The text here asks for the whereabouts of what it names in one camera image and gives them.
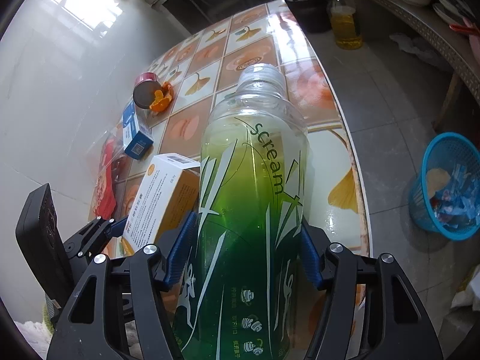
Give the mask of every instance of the small blue and white box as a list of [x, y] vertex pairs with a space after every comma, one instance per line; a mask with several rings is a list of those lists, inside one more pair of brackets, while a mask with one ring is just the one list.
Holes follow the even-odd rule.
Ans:
[[147, 126], [145, 112], [132, 100], [123, 111], [123, 150], [139, 160], [152, 144], [152, 130]]

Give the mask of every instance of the yellow oil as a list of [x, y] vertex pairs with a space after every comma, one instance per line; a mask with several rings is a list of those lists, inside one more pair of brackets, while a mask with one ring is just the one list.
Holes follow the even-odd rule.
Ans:
[[359, 28], [355, 26], [355, 9], [352, 7], [333, 7], [330, 22], [335, 43], [346, 50], [355, 50], [362, 46], [363, 39]]

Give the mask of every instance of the barcode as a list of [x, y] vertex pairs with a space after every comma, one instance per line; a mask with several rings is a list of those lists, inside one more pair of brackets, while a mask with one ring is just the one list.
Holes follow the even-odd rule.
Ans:
[[186, 158], [177, 157], [176, 155], [168, 155], [167, 158], [170, 158], [174, 161], [180, 162], [181, 164], [188, 164], [189, 162], [191, 162], [190, 160], [187, 160]]
[[141, 144], [136, 143], [133, 149], [131, 149], [131, 151], [136, 155], [140, 155], [140, 153], [143, 151], [143, 146]]

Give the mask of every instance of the orange peel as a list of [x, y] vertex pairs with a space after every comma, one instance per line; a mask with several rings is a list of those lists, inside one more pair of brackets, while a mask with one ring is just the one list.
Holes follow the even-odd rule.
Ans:
[[150, 110], [153, 112], [162, 112], [167, 109], [173, 100], [173, 87], [169, 82], [164, 82], [162, 89], [155, 91], [155, 100], [150, 104]]

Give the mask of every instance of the shelf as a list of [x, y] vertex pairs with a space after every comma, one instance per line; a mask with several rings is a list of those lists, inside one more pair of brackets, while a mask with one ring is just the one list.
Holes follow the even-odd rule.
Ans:
[[415, 7], [402, 0], [372, 0], [393, 13], [426, 39], [452, 66], [480, 104], [480, 65], [468, 39], [452, 31], [431, 7]]

